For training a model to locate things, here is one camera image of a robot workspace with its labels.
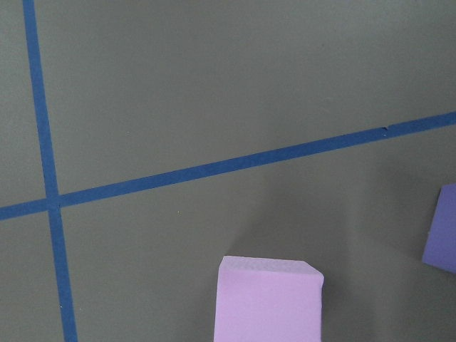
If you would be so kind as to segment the light pink foam block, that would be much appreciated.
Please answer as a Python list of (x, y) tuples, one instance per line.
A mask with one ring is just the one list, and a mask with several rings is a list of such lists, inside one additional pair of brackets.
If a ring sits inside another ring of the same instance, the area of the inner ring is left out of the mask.
[(215, 341), (320, 341), (323, 274), (304, 261), (224, 256)]

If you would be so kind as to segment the purple foam block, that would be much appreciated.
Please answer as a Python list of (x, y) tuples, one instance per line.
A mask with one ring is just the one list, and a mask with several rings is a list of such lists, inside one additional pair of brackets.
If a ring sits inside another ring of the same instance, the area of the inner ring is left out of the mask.
[(422, 261), (455, 273), (455, 184), (440, 190)]

